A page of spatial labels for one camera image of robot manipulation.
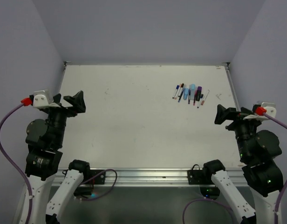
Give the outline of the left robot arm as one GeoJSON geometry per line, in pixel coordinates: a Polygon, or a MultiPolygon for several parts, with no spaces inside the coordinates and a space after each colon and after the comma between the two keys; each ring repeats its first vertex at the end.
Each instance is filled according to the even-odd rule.
{"type": "Polygon", "coordinates": [[[48,117],[35,119],[27,126],[25,174],[28,184],[20,223],[58,224],[75,190],[91,179],[89,163],[73,160],[58,190],[49,197],[62,158],[60,149],[67,119],[85,113],[84,93],[51,96],[48,90],[35,91],[25,103],[48,117]]]}

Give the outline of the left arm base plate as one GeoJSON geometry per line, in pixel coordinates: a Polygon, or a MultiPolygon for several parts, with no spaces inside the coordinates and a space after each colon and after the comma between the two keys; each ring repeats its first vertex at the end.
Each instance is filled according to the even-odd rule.
{"type": "Polygon", "coordinates": [[[94,179],[90,180],[88,184],[91,185],[104,185],[105,184],[105,175],[106,172],[102,169],[91,169],[89,177],[94,177],[94,179]]]}

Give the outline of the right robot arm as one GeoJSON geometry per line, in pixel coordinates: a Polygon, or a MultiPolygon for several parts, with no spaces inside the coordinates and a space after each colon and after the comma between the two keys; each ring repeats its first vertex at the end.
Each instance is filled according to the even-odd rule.
{"type": "Polygon", "coordinates": [[[235,133],[244,178],[254,199],[252,207],[231,181],[226,168],[219,160],[204,164],[202,178],[214,183],[223,194],[240,224],[281,224],[279,196],[284,189],[283,174],[274,158],[281,155],[279,138],[271,131],[257,131],[263,121],[275,118],[273,103],[257,103],[252,110],[217,106],[214,123],[221,125],[230,120],[225,128],[235,133]]]}

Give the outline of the light blue correction tape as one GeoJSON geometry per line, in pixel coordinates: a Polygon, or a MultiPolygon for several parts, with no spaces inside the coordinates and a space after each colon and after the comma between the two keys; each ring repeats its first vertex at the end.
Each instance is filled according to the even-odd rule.
{"type": "Polygon", "coordinates": [[[187,100],[187,99],[188,99],[189,91],[190,91],[189,88],[184,88],[184,90],[183,90],[183,99],[184,99],[184,100],[187,100]]]}

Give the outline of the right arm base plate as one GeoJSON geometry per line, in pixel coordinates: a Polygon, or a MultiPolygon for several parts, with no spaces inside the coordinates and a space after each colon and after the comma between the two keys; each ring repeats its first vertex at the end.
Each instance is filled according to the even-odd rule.
{"type": "Polygon", "coordinates": [[[187,179],[189,185],[212,185],[213,182],[207,179],[203,170],[190,169],[187,170],[187,179]]]}

